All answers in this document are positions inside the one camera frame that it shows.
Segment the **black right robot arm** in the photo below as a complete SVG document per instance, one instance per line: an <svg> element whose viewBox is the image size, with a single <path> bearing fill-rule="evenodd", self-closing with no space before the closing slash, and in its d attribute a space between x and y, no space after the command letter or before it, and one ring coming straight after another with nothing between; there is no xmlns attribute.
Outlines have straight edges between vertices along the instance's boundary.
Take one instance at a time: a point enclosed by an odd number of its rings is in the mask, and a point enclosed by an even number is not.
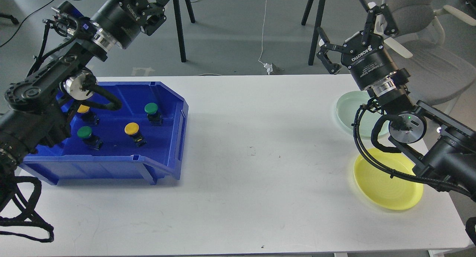
<svg viewBox="0 0 476 257"><path fill-rule="evenodd" d="M434 10L432 0L359 1L367 14L364 27L342 45L331 43L323 28L315 31L316 56L327 71L347 68L370 96L351 125L362 159L391 179L475 201L475 131L435 108L475 82L475 67L442 48L445 32L438 16L451 14L469 25L475 19L451 6ZM360 128L366 112L379 115L370 133L373 148L408 157L411 174L383 164L364 147Z"/></svg>

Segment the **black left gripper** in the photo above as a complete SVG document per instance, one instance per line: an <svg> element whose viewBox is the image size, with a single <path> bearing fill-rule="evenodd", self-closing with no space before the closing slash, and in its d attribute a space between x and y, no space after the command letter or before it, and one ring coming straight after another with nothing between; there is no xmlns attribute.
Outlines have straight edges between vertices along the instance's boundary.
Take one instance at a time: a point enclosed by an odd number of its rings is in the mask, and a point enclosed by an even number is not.
<svg viewBox="0 0 476 257"><path fill-rule="evenodd" d="M151 36L166 21L166 4L167 0L108 0L91 20L127 49L139 33Z"/></svg>

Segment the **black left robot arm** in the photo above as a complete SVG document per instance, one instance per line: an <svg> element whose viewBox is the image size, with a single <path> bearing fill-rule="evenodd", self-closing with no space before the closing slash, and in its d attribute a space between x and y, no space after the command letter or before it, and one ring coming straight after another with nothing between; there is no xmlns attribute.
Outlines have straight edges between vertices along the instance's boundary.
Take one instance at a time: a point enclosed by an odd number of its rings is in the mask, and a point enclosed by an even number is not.
<svg viewBox="0 0 476 257"><path fill-rule="evenodd" d="M86 65L93 57L105 61L117 45L126 49L139 33L152 35L166 18L170 0L108 0L91 18L69 1L55 8L48 20L64 42L38 56L28 76L5 92L10 109L1 116L1 209L13 202L19 214L2 217L2 227L41 228L47 238L19 234L29 240L51 243L54 228L35 212L41 181L16 176L25 156L37 154L37 146L53 147L71 136L70 122L81 104L96 109L119 110L122 103L97 84Z"/></svg>

